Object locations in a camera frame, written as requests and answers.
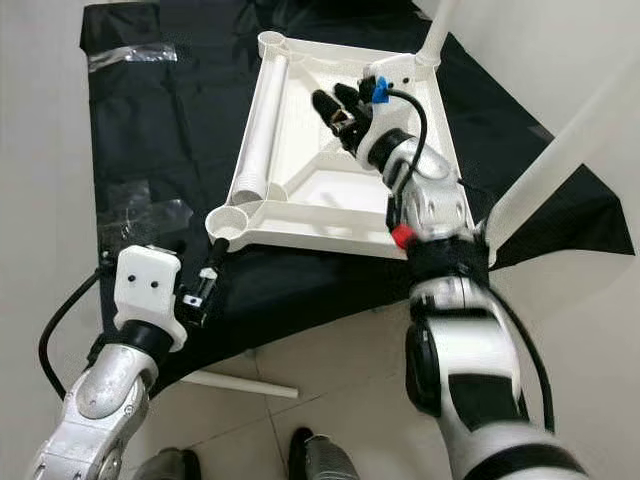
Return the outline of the white plastic children table top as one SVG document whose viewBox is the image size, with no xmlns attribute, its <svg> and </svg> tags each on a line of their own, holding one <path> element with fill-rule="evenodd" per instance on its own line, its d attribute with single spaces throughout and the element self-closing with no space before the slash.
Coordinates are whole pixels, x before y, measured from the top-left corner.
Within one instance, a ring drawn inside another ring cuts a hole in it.
<svg viewBox="0 0 640 480">
<path fill-rule="evenodd" d="M 288 59 L 271 148 L 268 197 L 229 205 L 227 196 L 224 205 L 205 218 L 211 241 L 229 239 L 229 251 L 247 244 L 271 244 L 402 259 L 387 214 L 394 183 L 403 179 L 401 166 L 408 164 L 415 165 L 416 172 L 401 193 L 399 219 L 424 238 L 474 232 L 477 223 L 461 184 L 460 163 L 436 82 L 438 67 L 417 64 L 417 96 L 392 90 L 392 96 L 415 108 L 420 132 L 403 132 L 412 141 L 424 141 L 425 150 L 417 151 L 413 142 L 390 147 L 384 152 L 384 164 L 375 165 L 381 170 L 369 170 L 325 127 L 312 108 L 311 92 L 332 91 L 335 83 L 355 87 L 367 64 L 404 52 L 324 44 L 275 31 L 261 33 L 257 45 L 261 64 L 271 55 Z"/>
</svg>

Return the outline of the black left robot foot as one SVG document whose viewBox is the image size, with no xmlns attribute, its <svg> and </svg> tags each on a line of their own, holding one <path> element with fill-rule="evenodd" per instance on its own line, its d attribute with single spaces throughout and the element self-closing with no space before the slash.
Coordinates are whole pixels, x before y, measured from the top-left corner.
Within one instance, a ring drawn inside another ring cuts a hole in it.
<svg viewBox="0 0 640 480">
<path fill-rule="evenodd" d="M 204 480 L 204 475 L 196 452 L 165 448 L 147 458 L 131 480 Z"/>
</svg>

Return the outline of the black tablecloth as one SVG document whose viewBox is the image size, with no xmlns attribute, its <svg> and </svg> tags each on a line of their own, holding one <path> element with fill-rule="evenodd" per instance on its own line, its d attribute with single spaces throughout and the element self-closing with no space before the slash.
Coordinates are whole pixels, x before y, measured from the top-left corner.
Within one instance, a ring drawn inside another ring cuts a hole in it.
<svg viewBox="0 0 640 480">
<path fill-rule="evenodd" d="M 110 189 L 146 180 L 154 198 L 195 211 L 184 280 L 209 253 L 204 218 L 223 205 L 259 74 L 257 36 L 285 36 L 365 49 L 419 49 L 426 15 L 410 0 L 169 0 L 84 6 L 86 56 L 165 44 L 174 61 L 119 61 L 87 74 L 93 183 L 99 214 Z M 463 179 L 502 195 L 549 145 L 549 134 L 515 97 L 449 37 L 438 70 Z M 562 250 L 621 253 L 636 244 L 612 186 L 580 166 L 498 250 L 497 268 Z M 406 298 L 403 260 L 248 246 L 224 264 L 218 314 L 189 333 L 160 367 L 152 393 L 246 349 Z"/>
</svg>

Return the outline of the black robot foot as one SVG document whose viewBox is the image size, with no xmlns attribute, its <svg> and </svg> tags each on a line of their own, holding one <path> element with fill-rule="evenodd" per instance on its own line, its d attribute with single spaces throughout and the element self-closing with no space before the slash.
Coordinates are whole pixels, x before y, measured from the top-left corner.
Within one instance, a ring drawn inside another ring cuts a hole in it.
<svg viewBox="0 0 640 480">
<path fill-rule="evenodd" d="M 360 480 L 355 463 L 329 436 L 310 428 L 291 435 L 287 461 L 288 480 Z"/>
<path fill-rule="evenodd" d="M 147 458 L 131 480 L 204 480 L 204 475 L 196 452 L 165 448 Z"/>
</svg>

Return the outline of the clear tape strip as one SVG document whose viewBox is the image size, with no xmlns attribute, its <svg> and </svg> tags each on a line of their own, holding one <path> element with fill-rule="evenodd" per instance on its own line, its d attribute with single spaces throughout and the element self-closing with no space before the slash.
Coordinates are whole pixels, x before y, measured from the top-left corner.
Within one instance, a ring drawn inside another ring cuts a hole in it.
<svg viewBox="0 0 640 480">
<path fill-rule="evenodd" d="M 118 63 L 146 63 L 146 61 L 177 61 L 178 51 L 169 42 L 152 44 L 125 45 L 113 49 L 95 52 L 87 56 L 87 72 L 111 67 Z"/>
</svg>

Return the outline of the black right robot foot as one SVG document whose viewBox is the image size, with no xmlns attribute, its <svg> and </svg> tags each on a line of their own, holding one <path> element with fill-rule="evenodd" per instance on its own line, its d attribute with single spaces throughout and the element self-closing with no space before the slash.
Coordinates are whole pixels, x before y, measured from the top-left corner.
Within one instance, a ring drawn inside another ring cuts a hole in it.
<svg viewBox="0 0 640 480">
<path fill-rule="evenodd" d="M 288 480 L 360 480 L 355 463 L 329 436 L 310 428 L 291 435 L 287 461 Z"/>
</svg>

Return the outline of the crossed clear tape patch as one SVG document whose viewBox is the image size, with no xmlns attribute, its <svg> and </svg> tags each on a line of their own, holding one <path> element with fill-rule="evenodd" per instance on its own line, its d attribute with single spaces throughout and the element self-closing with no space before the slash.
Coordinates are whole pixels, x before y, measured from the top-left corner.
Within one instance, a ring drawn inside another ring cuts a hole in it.
<svg viewBox="0 0 640 480">
<path fill-rule="evenodd" d="M 180 198 L 152 200 L 147 180 L 106 187 L 105 210 L 97 215 L 99 251 L 109 259 L 133 244 L 155 246 L 182 256 L 191 207 Z"/>
</svg>

